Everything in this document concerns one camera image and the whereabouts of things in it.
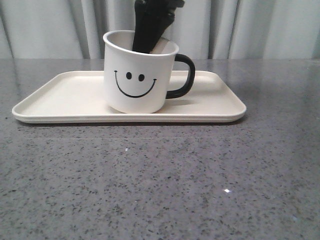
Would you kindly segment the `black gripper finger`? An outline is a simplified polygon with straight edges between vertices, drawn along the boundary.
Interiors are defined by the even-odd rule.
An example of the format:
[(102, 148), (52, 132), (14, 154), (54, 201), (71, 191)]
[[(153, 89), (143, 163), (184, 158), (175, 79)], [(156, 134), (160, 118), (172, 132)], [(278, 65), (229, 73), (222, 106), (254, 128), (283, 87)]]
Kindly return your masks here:
[(159, 0), (136, 0), (135, 32), (132, 50), (139, 53), (150, 53), (159, 40)]
[(150, 0), (148, 2), (148, 14), (151, 17), (150, 53), (164, 31), (174, 22), (176, 9), (182, 8), (184, 4), (184, 0)]

